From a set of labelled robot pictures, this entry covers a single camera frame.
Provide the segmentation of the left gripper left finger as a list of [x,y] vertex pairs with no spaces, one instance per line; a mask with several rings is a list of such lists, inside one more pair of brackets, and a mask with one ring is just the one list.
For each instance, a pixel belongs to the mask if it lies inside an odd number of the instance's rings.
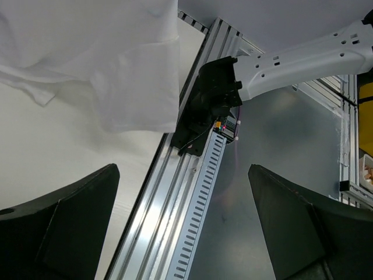
[[117,165],[1,210],[1,279],[94,279],[119,185]]

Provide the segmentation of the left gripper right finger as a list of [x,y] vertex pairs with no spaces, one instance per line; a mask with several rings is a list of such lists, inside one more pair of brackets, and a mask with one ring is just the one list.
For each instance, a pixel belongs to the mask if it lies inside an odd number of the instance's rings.
[[276,279],[372,279],[372,211],[258,164],[248,179]]

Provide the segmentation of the white t shirt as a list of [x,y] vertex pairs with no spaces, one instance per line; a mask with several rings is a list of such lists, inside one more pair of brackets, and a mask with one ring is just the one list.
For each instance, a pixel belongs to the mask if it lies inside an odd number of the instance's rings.
[[1,82],[47,105],[89,83],[103,128],[174,132],[177,1],[2,1]]

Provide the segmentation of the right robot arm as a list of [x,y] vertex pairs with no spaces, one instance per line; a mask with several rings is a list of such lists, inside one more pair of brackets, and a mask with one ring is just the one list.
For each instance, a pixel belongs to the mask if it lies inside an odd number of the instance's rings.
[[278,52],[216,59],[198,73],[188,121],[209,126],[263,93],[334,75],[372,70],[372,13],[333,34]]

